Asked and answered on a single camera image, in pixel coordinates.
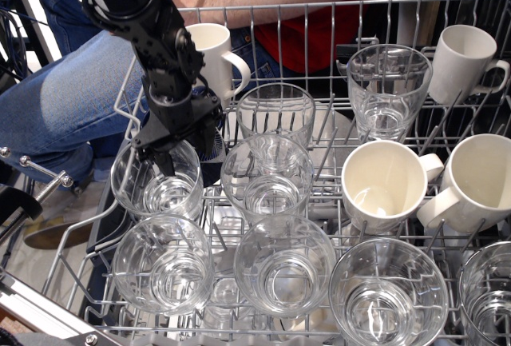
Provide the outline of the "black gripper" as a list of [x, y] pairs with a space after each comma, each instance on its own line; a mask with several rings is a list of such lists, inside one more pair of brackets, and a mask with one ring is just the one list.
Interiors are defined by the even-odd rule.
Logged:
[[154, 162], [166, 177], [173, 177], [175, 169], [171, 154], [164, 150], [180, 141], [189, 141], [199, 158], [218, 155], [216, 128], [223, 110], [213, 92], [201, 88], [199, 93], [191, 92], [181, 101], [159, 100], [150, 88], [144, 93], [149, 115], [133, 138], [133, 148], [156, 151]]

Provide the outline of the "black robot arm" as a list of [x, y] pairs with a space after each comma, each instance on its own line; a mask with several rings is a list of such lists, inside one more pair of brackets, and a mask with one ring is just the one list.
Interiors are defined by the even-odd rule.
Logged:
[[220, 99], [200, 73], [204, 55], [172, 0], [82, 0], [82, 7], [95, 25], [131, 43], [143, 69], [149, 116], [132, 139], [139, 157], [172, 176], [170, 150], [179, 142], [211, 154]]

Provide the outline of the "person's hand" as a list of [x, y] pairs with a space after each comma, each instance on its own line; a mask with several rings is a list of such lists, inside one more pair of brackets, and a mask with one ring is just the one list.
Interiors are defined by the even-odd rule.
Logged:
[[172, 0], [176, 8], [180, 11], [186, 26], [194, 25], [199, 22], [197, 8], [201, 6], [202, 0]]

